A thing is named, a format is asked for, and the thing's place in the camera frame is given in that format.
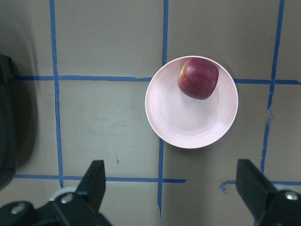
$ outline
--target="bowl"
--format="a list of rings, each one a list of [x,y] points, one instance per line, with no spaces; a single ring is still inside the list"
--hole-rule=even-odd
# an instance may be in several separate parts
[[[216,87],[206,100],[191,98],[178,87],[182,66],[192,58],[206,59],[218,68]],[[164,141],[180,148],[201,148],[214,143],[229,130],[237,110],[238,92],[232,77],[219,63],[203,56],[183,56],[162,66],[145,95],[150,126]]]

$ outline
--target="round plate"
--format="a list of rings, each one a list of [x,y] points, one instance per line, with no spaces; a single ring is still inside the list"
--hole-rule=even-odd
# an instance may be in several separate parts
[[[178,76],[186,60],[202,58],[219,71],[217,85],[206,100],[182,93]],[[184,56],[161,67],[151,79],[145,96],[147,119],[164,141],[181,148],[199,148],[220,139],[232,125],[238,93],[230,74],[217,62],[202,56]]]

